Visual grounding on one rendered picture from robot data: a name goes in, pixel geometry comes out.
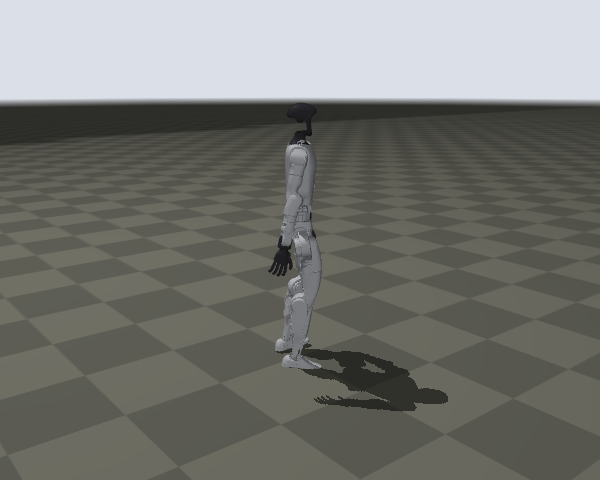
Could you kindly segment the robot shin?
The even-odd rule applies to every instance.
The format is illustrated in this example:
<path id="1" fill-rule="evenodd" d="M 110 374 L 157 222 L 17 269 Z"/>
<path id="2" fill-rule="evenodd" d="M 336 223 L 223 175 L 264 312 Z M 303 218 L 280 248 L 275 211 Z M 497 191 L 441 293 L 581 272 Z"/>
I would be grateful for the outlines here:
<path id="1" fill-rule="evenodd" d="M 294 278 L 292 278 L 292 279 L 294 279 Z M 288 285 L 289 285 L 290 281 L 288 282 Z M 293 297 L 293 295 L 290 294 L 290 292 L 287 290 L 287 293 L 286 293 L 286 296 L 285 296 L 285 309 L 284 309 L 284 312 L 283 312 L 284 316 L 285 316 L 285 323 L 284 323 L 283 336 L 282 336 L 282 339 L 285 337 L 285 341 L 292 340 L 292 335 L 290 337 L 291 313 L 292 313 L 292 308 L 291 308 L 290 303 L 291 303 L 292 297 Z M 290 337 L 290 339 L 289 339 L 289 337 Z"/>
<path id="2" fill-rule="evenodd" d="M 304 299 L 298 298 L 292 302 L 290 330 L 290 335 L 292 335 L 292 360 L 296 360 L 297 358 L 298 361 L 301 358 L 301 351 L 309 330 L 312 309 L 308 310 L 308 305 Z M 300 352 L 297 356 L 299 350 Z"/>

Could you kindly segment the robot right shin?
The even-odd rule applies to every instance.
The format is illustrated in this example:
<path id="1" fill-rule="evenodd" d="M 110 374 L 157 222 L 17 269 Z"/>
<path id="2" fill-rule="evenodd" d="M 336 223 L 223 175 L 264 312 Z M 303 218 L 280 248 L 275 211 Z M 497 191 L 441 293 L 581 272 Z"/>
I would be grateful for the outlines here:
<path id="1" fill-rule="evenodd" d="M 308 310 L 308 305 L 304 299 L 298 298 L 292 302 L 290 330 L 290 335 L 292 335 L 292 360 L 296 360 L 297 358 L 298 361 L 301 358 L 301 351 L 309 330 L 312 309 Z M 297 356 L 299 350 L 300 352 Z"/>

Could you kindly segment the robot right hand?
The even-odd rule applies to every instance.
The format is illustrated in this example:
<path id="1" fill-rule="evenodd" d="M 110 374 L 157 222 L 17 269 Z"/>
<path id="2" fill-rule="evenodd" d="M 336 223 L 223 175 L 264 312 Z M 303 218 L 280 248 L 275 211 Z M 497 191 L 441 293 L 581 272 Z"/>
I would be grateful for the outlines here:
<path id="1" fill-rule="evenodd" d="M 288 264 L 289 264 L 289 269 L 290 269 L 290 270 L 291 270 L 291 269 L 292 269 L 292 267 L 293 267 L 293 264 L 292 264 L 292 259 L 291 259 L 291 257 L 290 257 L 290 256 L 291 256 L 291 254 L 290 254 L 290 252 L 288 251 L 288 250 L 290 250 L 290 249 L 291 249 L 292 242 L 291 242 L 291 245 L 290 245 L 289 247 L 287 247 L 287 246 L 282 246 L 282 245 L 281 245 L 281 243 L 282 243 L 282 235 L 280 236 L 280 238 L 279 238 L 279 242 L 278 242 L 278 247 L 279 247 L 280 249 L 279 249 L 279 250 L 278 250 L 278 252 L 275 254 L 275 257 L 274 257 L 274 262 L 273 262 L 273 264 L 272 264 L 272 266 L 271 266 L 270 270 L 268 270 L 268 272 L 271 272 L 271 271 L 273 271 L 273 269 L 274 269 L 274 267 L 275 267 L 275 265 L 276 265 L 276 262 L 277 262 L 276 268 L 275 268 L 274 272 L 272 273 L 273 275 L 275 275 L 275 274 L 277 273 L 278 269 L 279 269 L 279 266 L 280 266 L 280 264 L 281 264 L 281 266 L 280 266 L 280 269 L 279 269 L 279 272 L 278 272 L 278 274 L 276 274 L 276 276 L 280 276 L 280 275 L 284 276 L 284 275 L 286 274 L 286 272 L 287 272 L 287 265 L 288 265 Z M 281 273 L 282 273 L 282 270 L 283 270 L 283 267 L 284 267 L 284 271 L 283 271 L 283 274 L 281 274 Z"/>

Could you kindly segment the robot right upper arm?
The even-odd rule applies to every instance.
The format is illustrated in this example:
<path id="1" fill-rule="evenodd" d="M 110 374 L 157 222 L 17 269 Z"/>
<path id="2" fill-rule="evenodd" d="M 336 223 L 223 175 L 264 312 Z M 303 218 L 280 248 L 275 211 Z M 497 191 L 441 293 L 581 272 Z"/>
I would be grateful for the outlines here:
<path id="1" fill-rule="evenodd" d="M 292 194 L 297 194 L 301 197 L 301 204 L 299 207 L 303 204 L 303 197 L 298 193 L 298 189 L 302 185 L 304 170 L 308 162 L 308 155 L 306 153 L 305 150 L 294 149 L 294 151 L 291 152 L 289 159 L 290 175 L 288 177 L 286 202 Z"/>

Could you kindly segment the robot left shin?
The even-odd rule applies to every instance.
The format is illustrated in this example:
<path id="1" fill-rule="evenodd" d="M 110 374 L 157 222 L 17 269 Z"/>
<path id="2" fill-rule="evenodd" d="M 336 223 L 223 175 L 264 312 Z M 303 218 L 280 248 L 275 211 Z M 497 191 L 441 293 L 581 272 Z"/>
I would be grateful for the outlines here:
<path id="1" fill-rule="evenodd" d="M 292 278 L 292 279 L 294 279 L 294 278 Z M 288 282 L 288 285 L 289 285 L 290 281 Z M 292 313 L 292 308 L 291 308 L 290 303 L 291 303 L 292 297 L 293 297 L 293 295 L 290 294 L 290 292 L 287 290 L 287 293 L 286 293 L 286 296 L 285 296 L 285 309 L 284 309 L 284 312 L 283 312 L 284 316 L 285 316 L 285 323 L 284 323 L 283 336 L 282 336 L 282 339 L 285 337 L 285 341 L 292 340 L 292 335 L 290 337 L 291 313 Z M 290 337 L 290 339 L 289 339 L 289 337 Z"/>

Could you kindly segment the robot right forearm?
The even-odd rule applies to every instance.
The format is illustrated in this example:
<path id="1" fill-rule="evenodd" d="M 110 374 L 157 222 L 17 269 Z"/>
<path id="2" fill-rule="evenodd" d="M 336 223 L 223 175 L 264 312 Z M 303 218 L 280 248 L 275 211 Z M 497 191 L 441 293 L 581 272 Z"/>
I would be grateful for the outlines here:
<path id="1" fill-rule="evenodd" d="M 292 242 L 292 236 L 295 233 L 294 226 L 296 225 L 296 219 L 299 215 L 297 212 L 299 206 L 301 204 L 301 197 L 297 194 L 292 194 L 285 205 L 283 210 L 284 218 L 283 225 L 281 227 L 281 235 L 282 235 L 282 246 L 289 247 Z M 281 236 L 280 235 L 280 236 Z"/>

